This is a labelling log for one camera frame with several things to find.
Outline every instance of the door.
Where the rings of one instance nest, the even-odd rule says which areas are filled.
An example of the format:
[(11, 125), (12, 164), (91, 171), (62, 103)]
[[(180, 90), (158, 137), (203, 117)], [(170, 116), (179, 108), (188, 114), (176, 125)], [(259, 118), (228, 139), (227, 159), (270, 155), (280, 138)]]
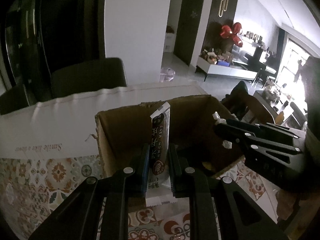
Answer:
[(222, 42), (220, 37), (221, 27), (223, 25), (232, 27), (237, 3), (238, 0), (212, 0), (202, 50), (220, 47)]
[(182, 0), (173, 53), (187, 65), (192, 58), (202, 5), (203, 0)]

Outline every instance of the cardboard box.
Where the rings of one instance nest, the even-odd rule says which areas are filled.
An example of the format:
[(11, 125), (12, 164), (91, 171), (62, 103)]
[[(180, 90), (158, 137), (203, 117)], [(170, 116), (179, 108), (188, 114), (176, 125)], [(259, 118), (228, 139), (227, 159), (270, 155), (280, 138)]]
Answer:
[[(222, 174), (242, 157), (237, 144), (232, 149), (222, 146), (223, 140), (213, 132), (217, 111), (221, 118), (233, 118), (214, 97), (198, 95), (168, 100), (170, 104), (169, 142), (177, 150), (201, 144), (195, 152), (200, 161), (211, 162), (214, 171)], [(144, 143), (151, 142), (150, 115), (164, 102), (141, 103), (99, 112), (96, 116), (97, 141), (104, 176), (129, 166), (133, 156), (140, 155)]]

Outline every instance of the metal screw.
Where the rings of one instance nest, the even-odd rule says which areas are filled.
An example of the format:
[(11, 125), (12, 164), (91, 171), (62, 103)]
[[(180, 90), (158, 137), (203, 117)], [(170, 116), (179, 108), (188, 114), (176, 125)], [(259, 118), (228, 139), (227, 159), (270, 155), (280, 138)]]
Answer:
[(230, 177), (226, 176), (226, 177), (223, 177), (223, 178), (222, 178), (222, 181), (223, 181), (224, 183), (230, 184), (230, 183), (232, 182), (232, 179), (231, 179)]
[(195, 169), (194, 168), (192, 168), (192, 167), (186, 167), (185, 168), (185, 171), (186, 171), (186, 173), (194, 173), (195, 172)]
[(123, 172), (126, 173), (126, 174), (130, 174), (130, 173), (133, 172), (133, 168), (131, 168), (131, 167), (126, 167), (126, 168), (123, 169)]
[(87, 178), (86, 181), (88, 184), (95, 184), (96, 183), (96, 179), (94, 177), (89, 177), (89, 178)]

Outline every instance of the ceiling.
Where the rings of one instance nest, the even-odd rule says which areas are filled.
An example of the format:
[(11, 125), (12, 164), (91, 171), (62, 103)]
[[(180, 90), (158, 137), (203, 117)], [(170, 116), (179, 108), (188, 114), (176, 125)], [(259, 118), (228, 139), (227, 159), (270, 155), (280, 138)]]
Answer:
[(258, 0), (277, 25), (320, 55), (320, 27), (303, 0)]

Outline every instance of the candy wrapper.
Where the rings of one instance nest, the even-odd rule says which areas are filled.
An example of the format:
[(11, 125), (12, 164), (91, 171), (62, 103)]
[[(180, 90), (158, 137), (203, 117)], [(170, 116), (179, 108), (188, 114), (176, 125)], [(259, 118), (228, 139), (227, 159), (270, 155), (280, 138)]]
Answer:
[(169, 168), (165, 164), (169, 143), (169, 103), (164, 103), (150, 117), (152, 121), (152, 141), (150, 145), (150, 169), (146, 205), (157, 206), (176, 201), (171, 192)]

